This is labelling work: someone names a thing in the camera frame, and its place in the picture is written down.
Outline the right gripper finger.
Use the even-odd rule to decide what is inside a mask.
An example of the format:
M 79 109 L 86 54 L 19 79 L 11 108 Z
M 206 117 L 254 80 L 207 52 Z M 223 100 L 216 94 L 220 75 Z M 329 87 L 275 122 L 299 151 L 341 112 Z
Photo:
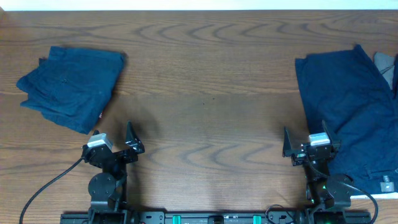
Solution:
M 294 135 L 290 134 L 289 129 L 284 127 L 284 142 L 282 148 L 283 157 L 291 157 L 299 153 L 299 142 Z
M 337 136 L 336 133 L 329 127 L 329 125 L 327 125 L 327 123 L 326 123 L 325 120 L 322 121 L 322 127 L 323 127 L 324 132 L 327 134 L 327 136 L 328 136 L 328 138 L 329 138 L 329 140 L 330 140 L 330 142 L 331 142 L 332 144 L 336 144 L 336 143 L 339 142 L 338 136 Z

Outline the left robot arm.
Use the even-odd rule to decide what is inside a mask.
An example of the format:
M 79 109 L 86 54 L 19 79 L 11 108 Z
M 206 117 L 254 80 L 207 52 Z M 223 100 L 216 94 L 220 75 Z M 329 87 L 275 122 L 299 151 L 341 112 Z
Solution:
M 145 152 L 130 121 L 127 122 L 125 142 L 127 149 L 113 152 L 113 144 L 107 134 L 95 131 L 83 146 L 84 162 L 102 170 L 90 180 L 88 186 L 91 208 L 96 212 L 116 212 L 126 203 L 126 165 L 138 161 L 138 155 Z

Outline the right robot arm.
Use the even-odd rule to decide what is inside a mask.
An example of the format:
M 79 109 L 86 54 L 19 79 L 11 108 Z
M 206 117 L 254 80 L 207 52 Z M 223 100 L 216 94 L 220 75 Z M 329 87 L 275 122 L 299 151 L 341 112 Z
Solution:
M 284 128 L 282 156 L 291 158 L 293 166 L 301 166 L 307 181 L 306 197 L 313 203 L 310 216 L 317 212 L 340 212 L 351 206 L 352 190 L 346 186 L 352 179 L 344 174 L 331 175 L 329 163 L 336 157 L 341 140 L 322 121 L 323 131 L 308 136 L 308 142 L 296 144 Z

